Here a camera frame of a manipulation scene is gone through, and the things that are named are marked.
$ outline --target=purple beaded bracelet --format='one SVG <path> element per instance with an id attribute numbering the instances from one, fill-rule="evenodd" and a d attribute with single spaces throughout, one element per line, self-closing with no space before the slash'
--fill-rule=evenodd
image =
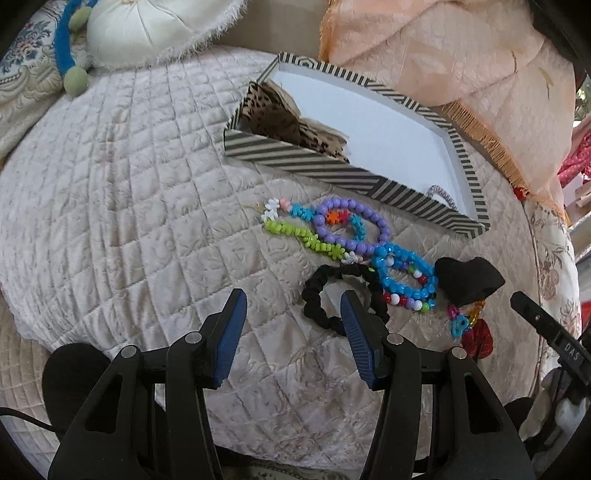
<path id="1" fill-rule="evenodd" d="M 379 242 L 375 244 L 370 244 L 369 242 L 356 242 L 355 240 L 347 240 L 342 236 L 330 233 L 326 226 L 326 215 L 332 209 L 347 209 L 350 212 L 363 216 L 365 219 L 377 225 L 380 230 Z M 364 257 L 371 257 L 377 247 L 384 245 L 390 240 L 390 235 L 392 234 L 390 228 L 388 228 L 386 220 L 378 213 L 374 212 L 370 207 L 366 207 L 363 203 L 357 202 L 353 199 L 346 200 L 338 197 L 325 200 L 316 207 L 314 225 L 318 237 L 323 239 L 327 244 L 338 244 L 346 248 L 348 251 L 363 255 Z"/>

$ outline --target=green pom pom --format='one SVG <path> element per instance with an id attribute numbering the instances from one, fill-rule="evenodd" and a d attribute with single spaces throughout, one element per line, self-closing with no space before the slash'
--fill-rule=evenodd
<path id="1" fill-rule="evenodd" d="M 88 88 L 88 74 L 79 66 L 74 66 L 64 75 L 64 88 L 73 97 L 82 95 Z"/>
<path id="2" fill-rule="evenodd" d="M 92 12 L 91 7 L 82 7 L 79 8 L 76 12 L 74 12 L 72 17 L 70 18 L 70 21 L 68 22 L 68 28 L 70 29 L 70 31 L 77 32 L 82 27 L 84 27 L 84 25 L 86 25 L 86 22 L 88 21 L 90 12 Z"/>

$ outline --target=white flower bead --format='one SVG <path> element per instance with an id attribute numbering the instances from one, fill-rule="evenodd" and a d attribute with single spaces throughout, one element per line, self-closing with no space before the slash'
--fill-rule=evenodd
<path id="1" fill-rule="evenodd" d="M 345 265 L 351 265 L 355 263 L 355 253 L 345 252 L 345 254 L 343 255 L 343 259 L 340 262 Z"/>
<path id="2" fill-rule="evenodd" d="M 279 200 L 277 199 L 269 199 L 265 204 L 265 208 L 267 210 L 277 210 L 279 208 Z"/>
<path id="3" fill-rule="evenodd" d="M 267 210 L 265 213 L 261 215 L 261 220 L 265 223 L 267 220 L 277 220 L 279 215 L 277 215 L 276 210 Z"/>

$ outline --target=blue gripper pad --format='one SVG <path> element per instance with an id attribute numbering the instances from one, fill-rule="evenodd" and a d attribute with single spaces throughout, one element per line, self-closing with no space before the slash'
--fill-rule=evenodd
<path id="1" fill-rule="evenodd" d="M 232 291 L 226 306 L 220 313 L 220 318 L 224 317 L 228 317 L 228 322 L 217 344 L 216 363 L 213 371 L 213 383 L 217 387 L 220 387 L 230 374 L 238 340 L 240 340 L 246 320 L 246 294 L 243 290 L 235 288 Z"/>
<path id="2" fill-rule="evenodd" d="M 353 358 L 355 358 L 359 376 L 361 380 L 367 383 L 369 388 L 374 390 L 378 382 L 374 373 L 374 353 L 369 347 L 368 340 L 347 292 L 343 293 L 340 298 L 340 316 L 353 352 Z"/>

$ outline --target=metal screw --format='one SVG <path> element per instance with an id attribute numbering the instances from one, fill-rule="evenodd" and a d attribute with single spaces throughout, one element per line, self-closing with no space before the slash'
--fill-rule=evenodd
<path id="1" fill-rule="evenodd" d="M 135 355 L 137 351 L 138 349 L 133 345 L 124 346 L 121 350 L 121 356 L 123 358 L 131 358 Z"/>
<path id="2" fill-rule="evenodd" d="M 399 333 L 390 333 L 390 335 L 386 337 L 386 340 L 392 345 L 402 345 L 404 337 Z"/>
<path id="3" fill-rule="evenodd" d="M 191 332 L 185 336 L 185 342 L 187 343 L 199 343 L 201 341 L 201 333 L 199 332 Z"/>
<path id="4" fill-rule="evenodd" d="M 468 354 L 461 346 L 455 346 L 452 348 L 452 355 L 460 360 L 464 360 Z"/>

